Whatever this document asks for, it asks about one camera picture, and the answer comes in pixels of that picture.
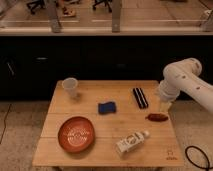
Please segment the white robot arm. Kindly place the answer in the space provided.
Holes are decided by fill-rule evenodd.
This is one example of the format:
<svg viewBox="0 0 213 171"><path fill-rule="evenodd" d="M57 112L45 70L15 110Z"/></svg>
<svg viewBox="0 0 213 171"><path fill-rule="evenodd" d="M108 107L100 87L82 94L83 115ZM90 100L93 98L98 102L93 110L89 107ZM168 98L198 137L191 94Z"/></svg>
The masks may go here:
<svg viewBox="0 0 213 171"><path fill-rule="evenodd" d="M213 114L213 85L203 81L199 75L202 64L196 58L173 62L163 69L157 93L162 102L173 102L184 92Z"/></svg>

